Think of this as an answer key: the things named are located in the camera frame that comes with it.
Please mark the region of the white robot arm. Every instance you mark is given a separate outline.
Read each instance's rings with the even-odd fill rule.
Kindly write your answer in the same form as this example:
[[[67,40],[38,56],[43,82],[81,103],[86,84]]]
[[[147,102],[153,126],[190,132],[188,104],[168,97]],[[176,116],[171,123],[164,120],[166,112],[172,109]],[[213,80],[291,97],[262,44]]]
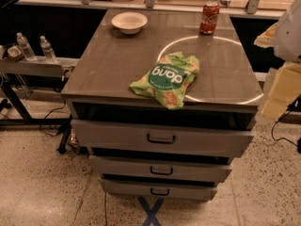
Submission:
[[[274,54],[285,61],[301,62],[301,0],[294,0],[279,18]]]

